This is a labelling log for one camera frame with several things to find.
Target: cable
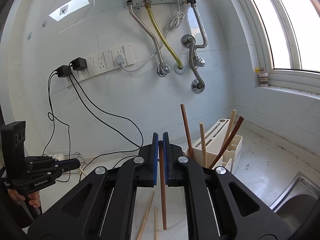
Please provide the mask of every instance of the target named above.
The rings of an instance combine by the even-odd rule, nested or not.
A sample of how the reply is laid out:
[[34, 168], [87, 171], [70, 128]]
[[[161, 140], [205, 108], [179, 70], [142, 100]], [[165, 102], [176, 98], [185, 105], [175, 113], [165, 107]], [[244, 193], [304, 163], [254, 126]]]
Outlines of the cable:
[[119, 152], [112, 152], [112, 153], [103, 153], [103, 154], [100, 154], [100, 155], [94, 157], [94, 158], [83, 168], [83, 170], [84, 170], [89, 164], [91, 164], [96, 158], [98, 158], [98, 157], [105, 156], [105, 155], [110, 155], [110, 154], [115, 154], [115, 153], [132, 153], [132, 152], [135, 152], [135, 151], [137, 151], [137, 150], [139, 150], [139, 148], [138, 148], [138, 149], [135, 149], [135, 150], [132, 150], [132, 151], [119, 151]]
[[[55, 131], [55, 121], [54, 121], [54, 119], [56, 119], [56, 120], [59, 121], [60, 123], [68, 126], [69, 159], [70, 159], [70, 153], [71, 153], [70, 125], [68, 125], [67, 123], [62, 122], [60, 119], [58, 119], [57, 117], [55, 117], [54, 114], [53, 114], [53, 109], [52, 109], [52, 102], [51, 102], [51, 96], [50, 96], [50, 85], [51, 85], [51, 79], [52, 79], [52, 77], [57, 74], [57, 73], [54, 73], [55, 71], [56, 71], [56, 70], [54, 70], [54, 71], [51, 72], [51, 74], [50, 74], [50, 76], [49, 76], [49, 79], [48, 79], [48, 99], [49, 99], [49, 105], [50, 105], [50, 110], [51, 110], [51, 112], [48, 112], [47, 115], [48, 115], [49, 120], [53, 122], [53, 131], [52, 131], [52, 135], [51, 135], [51, 137], [50, 137], [50, 140], [48, 141], [47, 145], [44, 147], [42, 156], [45, 155], [45, 154], [44, 154], [44, 151], [45, 151], [45, 149], [47, 148], [47, 146], [49, 145], [49, 143], [51, 142], [52, 137], [53, 137], [53, 135], [54, 135], [54, 131]], [[66, 180], [66, 181], [61, 181], [61, 180], [57, 180], [57, 179], [56, 179], [56, 181], [68, 182], [68, 181], [70, 180], [70, 176], [71, 176], [71, 171], [69, 172], [69, 178], [68, 178], [68, 180]]]
[[[179, 11], [175, 14], [174, 18], [172, 19], [171, 22], [169, 22], [167, 24], [167, 29], [169, 30], [166, 34], [166, 36], [164, 37], [165, 39], [167, 38], [168, 34], [170, 31], [172, 31], [173, 29], [176, 29], [180, 26], [180, 24], [182, 23], [184, 17], [185, 17], [185, 14], [183, 12], [180, 11], [180, 3], [177, 2], [178, 6], [179, 6]], [[126, 69], [125, 67], [121, 67], [124, 71], [126, 72], [135, 72], [135, 71], [138, 71], [139, 69], [143, 68], [157, 53], [155, 52], [150, 58], [147, 59], [147, 61], [145, 61], [140, 67], [136, 68], [136, 69], [131, 69], [131, 70], [128, 70]]]
[[[51, 72], [51, 74], [50, 74], [50, 76], [49, 76], [49, 79], [48, 79], [48, 94], [49, 94], [48, 97], [49, 97], [49, 104], [50, 104], [51, 112], [53, 112], [53, 111], [52, 111], [52, 104], [51, 104], [51, 98], [50, 98], [50, 93], [49, 93], [49, 90], [50, 90], [49, 85], [50, 85], [50, 83], [51, 83], [52, 77], [55, 75], [54, 72], [55, 72], [55, 70]], [[49, 145], [49, 143], [51, 142], [52, 137], [53, 137], [53, 134], [54, 134], [54, 131], [55, 131], [55, 122], [54, 122], [54, 119], [53, 119], [53, 131], [52, 131], [52, 135], [51, 135], [50, 140], [48, 141], [47, 145], [46, 145], [46, 146], [44, 147], [44, 149], [43, 149], [42, 156], [46, 155], [46, 154], [44, 154], [44, 151], [45, 151], [45, 149], [47, 148], [47, 146]]]
[[114, 131], [116, 131], [117, 133], [119, 133], [119, 134], [120, 134], [123, 138], [125, 138], [127, 141], [129, 141], [130, 143], [132, 143], [132, 144], [135, 145], [136, 147], [140, 148], [139, 145], [137, 145], [136, 143], [134, 143], [133, 141], [131, 141], [131, 140], [130, 140], [129, 138], [127, 138], [124, 134], [122, 134], [119, 130], [117, 130], [116, 128], [112, 127], [111, 125], [107, 124], [106, 122], [102, 121], [99, 117], [97, 117], [97, 116], [87, 107], [87, 105], [84, 103], [84, 101], [82, 100], [81, 96], [79, 95], [79, 92], [78, 92], [76, 86], [74, 85], [74, 83], [73, 83], [73, 81], [72, 81], [71, 76], [69, 76], [69, 77], [70, 77], [70, 81], [71, 81], [74, 89], [76, 90], [76, 93], [77, 93], [79, 99], [81, 100], [81, 102], [82, 102], [82, 104], [85, 106], [85, 108], [90, 112], [90, 114], [92, 114], [97, 120], [99, 120], [100, 122], [102, 122], [103, 124], [105, 124], [106, 126], [108, 126], [109, 128], [111, 128], [111, 129], [113, 129]]
[[177, 4], [179, 6], [179, 11], [176, 12], [176, 15], [174, 16], [173, 20], [167, 24], [168, 30], [173, 30], [178, 28], [185, 17], [184, 13], [180, 11], [179, 1], [177, 2]]
[[127, 117], [121, 116], [121, 115], [108, 113], [108, 112], [102, 110], [101, 108], [99, 108], [97, 105], [95, 105], [95, 104], [90, 100], [90, 98], [89, 98], [89, 97], [87, 96], [87, 94], [84, 92], [82, 86], [79, 84], [79, 82], [77, 81], [77, 79], [75, 78], [75, 76], [74, 76], [73, 74], [72, 74], [72, 76], [73, 76], [73, 78], [76, 80], [76, 82], [77, 82], [78, 86], [80, 87], [82, 93], [85, 95], [85, 97], [88, 99], [88, 101], [89, 101], [95, 108], [97, 108], [98, 110], [100, 110], [101, 112], [103, 112], [103, 113], [105, 113], [105, 114], [108, 114], [108, 115], [111, 115], [111, 116], [115, 116], [115, 117], [119, 117], [119, 118], [122, 118], [122, 119], [125, 119], [125, 120], [130, 121], [130, 122], [138, 129], [138, 131], [139, 131], [139, 133], [140, 133], [140, 135], [141, 135], [141, 140], [142, 140], [141, 146], [143, 145], [143, 142], [144, 142], [144, 141], [143, 141], [142, 132], [141, 132], [141, 130], [139, 129], [139, 127], [134, 123], [134, 121], [132, 121], [131, 119], [129, 119], [129, 118], [127, 118]]
[[136, 156], [136, 155], [131, 155], [131, 156], [127, 156], [127, 157], [122, 158], [121, 160], [119, 160], [119, 161], [116, 163], [115, 166], [113, 166], [113, 169], [118, 165], [118, 163], [119, 163], [120, 161], [122, 161], [122, 160], [124, 160], [124, 159], [126, 159], [126, 158], [130, 158], [130, 157], [137, 157], [137, 156]]

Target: pipe valve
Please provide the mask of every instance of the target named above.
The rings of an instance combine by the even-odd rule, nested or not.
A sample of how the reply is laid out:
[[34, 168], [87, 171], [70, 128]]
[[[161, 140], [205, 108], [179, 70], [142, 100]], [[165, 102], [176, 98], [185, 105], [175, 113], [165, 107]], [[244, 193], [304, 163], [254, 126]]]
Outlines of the pipe valve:
[[198, 59], [195, 61], [195, 64], [196, 64], [196, 66], [198, 66], [198, 67], [204, 67], [205, 61], [204, 61], [203, 58], [198, 58]]
[[159, 67], [157, 68], [157, 73], [159, 76], [164, 77], [170, 73], [170, 67], [165, 64], [159, 64]]

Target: flexible metal hose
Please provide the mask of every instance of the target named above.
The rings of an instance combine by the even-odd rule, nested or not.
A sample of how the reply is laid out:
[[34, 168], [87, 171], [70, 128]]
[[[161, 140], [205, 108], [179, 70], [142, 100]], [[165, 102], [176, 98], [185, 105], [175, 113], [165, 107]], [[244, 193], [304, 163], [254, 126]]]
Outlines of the flexible metal hose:
[[194, 56], [194, 53], [196, 51], [196, 46], [195, 46], [195, 41], [193, 39], [190, 39], [189, 40], [191, 42], [190, 44], [190, 50], [189, 50], [189, 64], [190, 64], [190, 67], [194, 73], [194, 75], [196, 76], [196, 79], [198, 80], [199, 84], [198, 84], [198, 88], [199, 89], [202, 89], [204, 88], [204, 81], [202, 80], [202, 78], [200, 77], [197, 69], [196, 69], [196, 66], [195, 66], [195, 62], [193, 60], [193, 56]]
[[197, 19], [197, 22], [199, 25], [200, 33], [202, 36], [202, 40], [203, 40], [203, 44], [202, 45], [195, 45], [195, 48], [196, 49], [204, 49], [208, 45], [207, 36], [205, 35], [204, 28], [203, 28], [203, 25], [202, 25], [202, 22], [201, 22], [196, 5], [192, 6], [192, 9], [193, 9], [193, 12], [195, 13], [195, 16], [196, 16], [196, 19]]
[[150, 17], [150, 21], [153, 24], [153, 27], [155, 28], [156, 32], [158, 33], [158, 36], [160, 37], [161, 41], [163, 42], [163, 44], [165, 45], [165, 47], [167, 48], [167, 50], [171, 53], [171, 55], [173, 56], [173, 58], [175, 59], [175, 61], [178, 64], [178, 68], [181, 70], [183, 68], [182, 63], [179, 59], [179, 57], [177, 56], [177, 54], [174, 52], [174, 50], [170, 47], [170, 45], [167, 43], [167, 41], [165, 40], [164, 36], [162, 35], [161, 30], [159, 29], [155, 18], [153, 17], [152, 14], [152, 10], [151, 10], [151, 4], [149, 2], [145, 2], [144, 6], [146, 7], [149, 17]]
[[129, 8], [129, 12], [130, 12], [131, 16], [133, 17], [133, 19], [135, 19], [137, 21], [137, 23], [139, 23], [139, 25], [151, 37], [151, 39], [153, 41], [153, 44], [154, 44], [154, 46], [156, 48], [156, 53], [158, 55], [159, 63], [161, 65], [164, 65], [163, 58], [162, 58], [161, 51], [160, 51], [160, 47], [159, 47], [159, 43], [158, 43], [158, 40], [157, 40], [156, 36], [148, 29], [147, 26], [145, 26], [145, 24], [138, 18], [138, 16], [135, 15], [135, 13], [133, 11], [133, 8], [132, 8], [132, 4], [128, 4], [128, 8]]

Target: human hand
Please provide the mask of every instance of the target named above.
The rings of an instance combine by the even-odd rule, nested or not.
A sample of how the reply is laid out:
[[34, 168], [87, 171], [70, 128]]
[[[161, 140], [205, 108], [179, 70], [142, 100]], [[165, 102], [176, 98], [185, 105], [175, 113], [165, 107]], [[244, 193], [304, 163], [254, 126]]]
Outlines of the human hand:
[[[9, 197], [12, 198], [18, 204], [20, 204], [19, 200], [26, 200], [25, 197], [21, 196], [15, 189], [8, 189], [8, 194]], [[29, 204], [31, 206], [33, 206], [34, 208], [38, 208], [41, 206], [39, 191], [29, 194], [28, 197], [30, 198]]]

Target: stainless steel sink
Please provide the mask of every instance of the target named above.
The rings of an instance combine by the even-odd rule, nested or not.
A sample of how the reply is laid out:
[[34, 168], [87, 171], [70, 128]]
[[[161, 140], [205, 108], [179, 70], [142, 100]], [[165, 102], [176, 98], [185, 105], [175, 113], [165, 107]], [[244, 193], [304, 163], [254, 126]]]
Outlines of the stainless steel sink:
[[319, 196], [320, 187], [298, 172], [270, 208], [288, 224], [293, 234], [310, 214]]

